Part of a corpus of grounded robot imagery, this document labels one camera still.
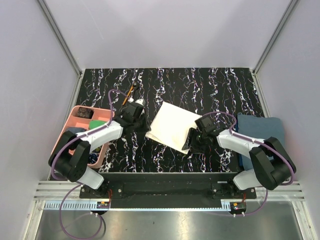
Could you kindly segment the white cloth napkin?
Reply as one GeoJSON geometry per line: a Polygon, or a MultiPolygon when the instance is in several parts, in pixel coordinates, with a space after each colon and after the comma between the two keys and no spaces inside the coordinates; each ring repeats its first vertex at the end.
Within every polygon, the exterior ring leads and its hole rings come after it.
{"type": "Polygon", "coordinates": [[[187,140],[189,129],[197,127],[195,120],[200,117],[196,113],[163,102],[150,124],[151,131],[147,132],[145,136],[187,154],[189,150],[182,150],[182,148],[187,140]]]}

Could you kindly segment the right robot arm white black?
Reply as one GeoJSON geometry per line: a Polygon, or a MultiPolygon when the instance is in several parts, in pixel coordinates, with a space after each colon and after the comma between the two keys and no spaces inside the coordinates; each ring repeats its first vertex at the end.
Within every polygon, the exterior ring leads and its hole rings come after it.
{"type": "Polygon", "coordinates": [[[209,116],[195,120],[191,127],[183,151],[203,154],[209,147],[218,145],[251,160],[252,169],[244,170],[227,185],[228,195],[239,198],[246,189],[264,187],[274,190],[287,179],[292,179],[297,169],[283,145],[275,137],[255,139],[230,129],[218,129],[209,116]]]}

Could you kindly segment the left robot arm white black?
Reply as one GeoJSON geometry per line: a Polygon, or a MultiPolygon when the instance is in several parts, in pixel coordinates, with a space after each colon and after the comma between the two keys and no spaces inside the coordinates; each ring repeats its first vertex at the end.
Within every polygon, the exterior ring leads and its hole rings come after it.
{"type": "Polygon", "coordinates": [[[77,134],[64,132],[48,160],[51,175],[58,179],[54,175],[58,172],[70,182],[90,187],[95,197],[103,198],[108,193],[108,186],[104,183],[104,177],[88,166],[89,155],[97,147],[133,132],[145,134],[150,131],[145,104],[144,99],[137,99],[129,102],[110,122],[99,127],[77,134]]]}

